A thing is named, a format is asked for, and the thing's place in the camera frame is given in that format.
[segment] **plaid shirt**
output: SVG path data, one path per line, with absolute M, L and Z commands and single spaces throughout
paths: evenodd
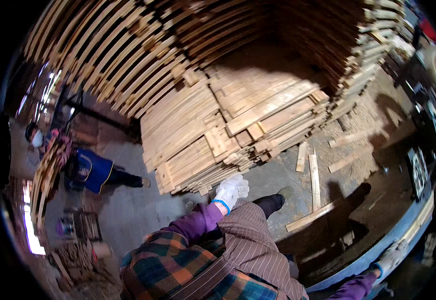
M 128 252 L 120 266 L 122 299 L 167 299 L 221 256 L 224 246 L 209 242 L 188 247 L 176 232 L 156 231 L 140 248 Z M 275 299 L 277 289 L 253 274 L 233 269 L 209 299 Z

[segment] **worker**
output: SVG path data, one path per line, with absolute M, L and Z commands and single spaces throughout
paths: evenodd
M 222 181 L 208 206 L 144 238 L 120 267 L 122 299 L 308 299 L 289 261 L 270 236 L 267 219 L 293 195 L 292 187 L 245 201 L 248 181 Z M 393 244 L 371 273 L 345 283 L 331 299 L 361 299 L 406 253 Z
M 40 152 L 40 159 L 49 150 L 53 141 L 65 144 L 65 150 L 57 152 L 58 167 L 65 171 L 67 182 L 74 189 L 86 187 L 99 194 L 104 184 L 125 185 L 133 188 L 150 186 L 150 180 L 132 175 L 89 149 L 72 147 L 71 138 L 58 129 L 51 130 L 47 136 L 31 122 L 25 131 L 27 141 Z

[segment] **gloved hand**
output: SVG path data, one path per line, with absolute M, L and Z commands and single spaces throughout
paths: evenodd
M 223 180 L 216 189 L 216 196 L 213 202 L 223 204 L 230 214 L 231 209 L 235 206 L 238 198 L 248 197 L 248 180 L 243 179 L 243 175 L 235 174 Z
M 380 257 L 380 260 L 375 265 L 381 270 L 381 278 L 384 273 L 396 267 L 405 258 L 408 251 L 408 242 L 402 240 L 395 241 L 386 249 Z

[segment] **black cloth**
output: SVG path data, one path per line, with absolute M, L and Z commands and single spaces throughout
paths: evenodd
M 111 174 L 109 175 L 109 178 L 105 182 L 105 184 L 126 185 L 132 188 L 143 187 L 141 177 L 132 175 L 116 167 L 113 167 L 113 169 L 111 170 Z
M 256 199 L 255 201 L 253 201 L 253 203 L 263 209 L 264 215 L 268 220 L 268 217 L 272 213 L 278 211 L 283 206 L 283 204 L 285 204 L 285 197 L 280 194 L 274 194 Z

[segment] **purple sleeve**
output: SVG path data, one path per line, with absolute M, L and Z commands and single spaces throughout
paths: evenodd
M 350 281 L 345 282 L 328 299 L 360 300 L 371 291 L 372 285 L 377 279 L 375 273 L 356 276 Z
M 171 222 L 168 227 L 161 228 L 161 230 L 179 233 L 188 240 L 188 245 L 192 245 L 198 242 L 205 233 L 214 230 L 222 218 L 223 214 L 216 205 L 206 206 L 200 203 L 191 213 Z

